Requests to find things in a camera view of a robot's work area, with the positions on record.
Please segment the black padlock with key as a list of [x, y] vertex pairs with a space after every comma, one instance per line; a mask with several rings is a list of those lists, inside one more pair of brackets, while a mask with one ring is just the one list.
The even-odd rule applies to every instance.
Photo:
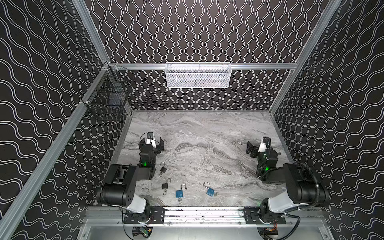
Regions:
[[163, 195], [165, 196], [167, 194], [168, 188], [169, 188], [169, 183], [172, 182], [171, 178], [167, 178], [166, 182], [162, 184], [162, 189], [163, 189]]

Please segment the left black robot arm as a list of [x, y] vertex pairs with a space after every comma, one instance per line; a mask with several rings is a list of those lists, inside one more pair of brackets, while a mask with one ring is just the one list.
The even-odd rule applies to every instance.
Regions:
[[149, 181], [155, 175], [157, 155], [164, 151], [164, 141], [157, 141], [153, 132], [146, 132], [139, 146], [137, 165], [112, 164], [97, 193], [97, 203], [119, 207], [134, 214], [144, 214], [148, 201], [136, 193], [138, 181]]

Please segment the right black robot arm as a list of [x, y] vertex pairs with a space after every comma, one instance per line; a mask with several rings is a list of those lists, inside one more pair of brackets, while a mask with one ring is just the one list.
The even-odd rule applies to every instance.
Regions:
[[312, 167], [301, 162], [277, 167], [281, 154], [274, 150], [270, 138], [264, 137], [258, 147], [247, 142], [246, 154], [257, 160], [256, 174], [263, 184], [286, 185], [285, 192], [263, 201], [261, 208], [267, 213], [282, 214], [302, 207], [318, 207], [329, 201], [329, 190]]

